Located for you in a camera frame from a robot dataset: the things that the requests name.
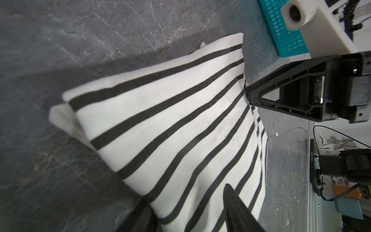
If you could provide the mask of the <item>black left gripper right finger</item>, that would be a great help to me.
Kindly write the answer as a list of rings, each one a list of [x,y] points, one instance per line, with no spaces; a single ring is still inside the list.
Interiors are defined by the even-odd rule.
[[[223,203],[228,232],[265,232],[230,184],[224,187]]]

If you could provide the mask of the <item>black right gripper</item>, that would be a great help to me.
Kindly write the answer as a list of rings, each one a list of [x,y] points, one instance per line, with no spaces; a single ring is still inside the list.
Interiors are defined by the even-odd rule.
[[[346,119],[367,122],[371,117],[371,52],[295,61],[246,86],[250,105],[315,122]],[[315,96],[325,85],[327,99]]]

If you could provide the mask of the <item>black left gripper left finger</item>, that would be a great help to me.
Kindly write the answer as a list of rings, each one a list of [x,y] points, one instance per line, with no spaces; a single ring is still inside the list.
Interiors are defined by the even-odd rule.
[[[158,219],[150,204],[140,198],[136,207],[127,215],[116,232],[157,232]]]

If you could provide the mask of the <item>black striped tank top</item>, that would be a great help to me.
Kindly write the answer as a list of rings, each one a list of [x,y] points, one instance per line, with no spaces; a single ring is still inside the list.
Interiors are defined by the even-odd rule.
[[[245,87],[243,34],[63,93],[49,121],[92,148],[162,232],[227,232],[230,184],[258,221],[267,133]]]

